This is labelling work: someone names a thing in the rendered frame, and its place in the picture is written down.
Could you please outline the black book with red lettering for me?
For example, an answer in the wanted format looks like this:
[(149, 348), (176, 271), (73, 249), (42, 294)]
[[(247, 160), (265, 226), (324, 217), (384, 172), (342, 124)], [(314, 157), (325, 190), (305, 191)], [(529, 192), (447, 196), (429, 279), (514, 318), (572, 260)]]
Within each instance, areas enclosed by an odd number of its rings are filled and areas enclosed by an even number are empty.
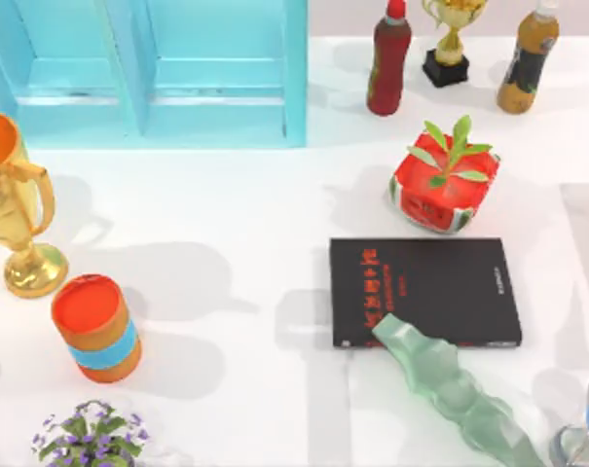
[(462, 347), (517, 347), (523, 334), (498, 238), (333, 238), (336, 347), (378, 345), (388, 314)]

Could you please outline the red watermelon plant pot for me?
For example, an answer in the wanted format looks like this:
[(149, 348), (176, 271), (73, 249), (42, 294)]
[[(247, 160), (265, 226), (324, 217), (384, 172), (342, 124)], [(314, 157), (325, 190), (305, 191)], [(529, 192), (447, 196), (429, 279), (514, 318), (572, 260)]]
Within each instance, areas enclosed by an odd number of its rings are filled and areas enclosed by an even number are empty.
[(470, 142), (471, 130), (468, 115), (450, 134), (424, 123), (388, 182), (390, 202), (407, 219), (441, 234), (456, 234), (473, 219), (495, 181), (500, 157), (492, 145)]

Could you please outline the light blue rack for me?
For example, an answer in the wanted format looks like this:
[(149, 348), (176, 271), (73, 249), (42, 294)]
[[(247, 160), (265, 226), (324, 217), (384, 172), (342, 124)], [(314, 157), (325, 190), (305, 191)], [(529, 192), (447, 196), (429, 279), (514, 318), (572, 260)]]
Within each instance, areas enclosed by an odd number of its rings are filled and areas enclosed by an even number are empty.
[(0, 113), (40, 149), (301, 147), (308, 0), (0, 0)]

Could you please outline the red bottle with red cap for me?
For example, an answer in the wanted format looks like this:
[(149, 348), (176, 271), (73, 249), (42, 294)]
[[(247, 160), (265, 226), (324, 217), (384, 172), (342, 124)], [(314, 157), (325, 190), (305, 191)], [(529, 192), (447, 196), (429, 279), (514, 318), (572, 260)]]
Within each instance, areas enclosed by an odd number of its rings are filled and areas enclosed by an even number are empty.
[(404, 62), (412, 39), (406, 19), (406, 1), (388, 0), (386, 13), (374, 34), (374, 57), (366, 103), (378, 116), (390, 116), (399, 107), (403, 91)]

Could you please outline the orange can with blue band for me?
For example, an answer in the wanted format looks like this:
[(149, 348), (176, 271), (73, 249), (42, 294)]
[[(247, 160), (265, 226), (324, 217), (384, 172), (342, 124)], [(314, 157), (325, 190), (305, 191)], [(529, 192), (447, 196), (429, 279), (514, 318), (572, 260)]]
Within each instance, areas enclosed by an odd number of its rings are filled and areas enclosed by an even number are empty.
[(137, 367), (142, 346), (118, 284), (101, 274), (71, 279), (55, 295), (52, 319), (79, 370), (114, 383)]

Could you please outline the small gold trophy black base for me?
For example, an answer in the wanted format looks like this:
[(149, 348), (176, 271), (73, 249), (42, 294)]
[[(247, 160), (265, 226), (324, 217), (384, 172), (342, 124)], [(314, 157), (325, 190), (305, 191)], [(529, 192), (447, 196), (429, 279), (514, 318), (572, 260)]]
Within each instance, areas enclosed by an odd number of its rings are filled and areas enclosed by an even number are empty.
[(449, 27), (436, 48), (427, 51), (423, 72), (436, 88), (466, 82), (469, 60), (463, 54), (459, 33), (477, 19), (482, 5), (473, 0), (422, 0), (422, 6), (437, 27)]

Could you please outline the amber bottle with dark label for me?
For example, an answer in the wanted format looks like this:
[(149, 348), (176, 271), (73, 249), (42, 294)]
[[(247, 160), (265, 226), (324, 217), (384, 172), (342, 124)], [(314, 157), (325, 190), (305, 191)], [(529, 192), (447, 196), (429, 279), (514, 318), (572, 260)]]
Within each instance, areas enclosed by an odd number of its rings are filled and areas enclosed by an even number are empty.
[(544, 63), (560, 34), (559, 5), (560, 0), (537, 0), (521, 21), (514, 54), (497, 92), (497, 105), (504, 112), (523, 114), (533, 106)]

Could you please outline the purple flower plant pot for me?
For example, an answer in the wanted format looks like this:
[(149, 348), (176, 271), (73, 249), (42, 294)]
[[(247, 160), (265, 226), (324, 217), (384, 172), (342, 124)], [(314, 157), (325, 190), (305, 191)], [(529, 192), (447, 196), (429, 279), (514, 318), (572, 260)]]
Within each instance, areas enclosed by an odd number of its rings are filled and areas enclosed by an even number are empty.
[(136, 467), (150, 439), (140, 415), (91, 399), (66, 417), (48, 416), (31, 451), (44, 467)]

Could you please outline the large gold trophy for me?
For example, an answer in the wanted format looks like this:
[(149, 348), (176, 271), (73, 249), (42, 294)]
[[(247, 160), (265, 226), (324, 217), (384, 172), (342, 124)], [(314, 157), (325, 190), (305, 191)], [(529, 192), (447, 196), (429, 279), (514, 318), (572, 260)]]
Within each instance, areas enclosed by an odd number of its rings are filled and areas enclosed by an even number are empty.
[(47, 169), (29, 161), (17, 125), (0, 114), (0, 244), (12, 251), (4, 281), (18, 297), (44, 297), (68, 273), (68, 262), (57, 248), (34, 241), (54, 216), (55, 195)]

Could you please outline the clear bottle with blue label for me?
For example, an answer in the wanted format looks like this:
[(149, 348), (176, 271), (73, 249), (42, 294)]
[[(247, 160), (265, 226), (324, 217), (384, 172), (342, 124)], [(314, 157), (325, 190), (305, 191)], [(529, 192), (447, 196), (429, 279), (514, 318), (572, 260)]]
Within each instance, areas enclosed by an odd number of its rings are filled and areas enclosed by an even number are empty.
[(549, 445), (549, 458), (553, 467), (589, 467), (589, 384), (584, 422), (556, 432)]

